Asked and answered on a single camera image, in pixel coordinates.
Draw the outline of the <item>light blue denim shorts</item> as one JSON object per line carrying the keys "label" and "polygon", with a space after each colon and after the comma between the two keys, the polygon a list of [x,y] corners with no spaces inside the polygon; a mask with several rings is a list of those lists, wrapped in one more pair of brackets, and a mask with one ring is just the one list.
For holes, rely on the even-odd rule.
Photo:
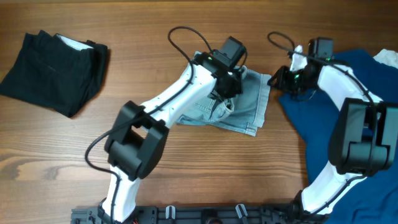
{"label": "light blue denim shorts", "polygon": [[271,78],[243,67],[243,93],[223,99],[216,92],[198,100],[176,121],[177,124],[218,128],[255,136],[265,122]]}

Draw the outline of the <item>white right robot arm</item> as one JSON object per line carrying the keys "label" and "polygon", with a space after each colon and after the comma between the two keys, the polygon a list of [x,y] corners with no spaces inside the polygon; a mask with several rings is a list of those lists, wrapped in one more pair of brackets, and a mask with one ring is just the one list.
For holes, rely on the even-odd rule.
{"label": "white right robot arm", "polygon": [[299,82],[306,66],[319,65],[317,88],[338,109],[338,118],[328,138],[328,161],[317,178],[299,191],[287,207],[291,220],[318,221],[356,184],[387,170],[393,163],[397,142],[397,105],[372,94],[353,69],[330,58],[314,58],[290,49],[292,60],[271,78]]}

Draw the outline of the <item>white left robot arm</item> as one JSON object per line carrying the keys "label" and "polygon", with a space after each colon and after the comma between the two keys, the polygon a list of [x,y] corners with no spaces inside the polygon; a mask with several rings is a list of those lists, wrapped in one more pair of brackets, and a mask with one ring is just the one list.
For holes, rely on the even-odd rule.
{"label": "white left robot arm", "polygon": [[112,174],[108,195],[98,207],[104,223],[124,223],[136,208],[141,181],[159,163],[170,128],[200,99],[217,92],[232,98],[242,92],[241,55],[203,52],[189,60],[179,79],[155,98],[137,105],[128,101],[104,136]]}

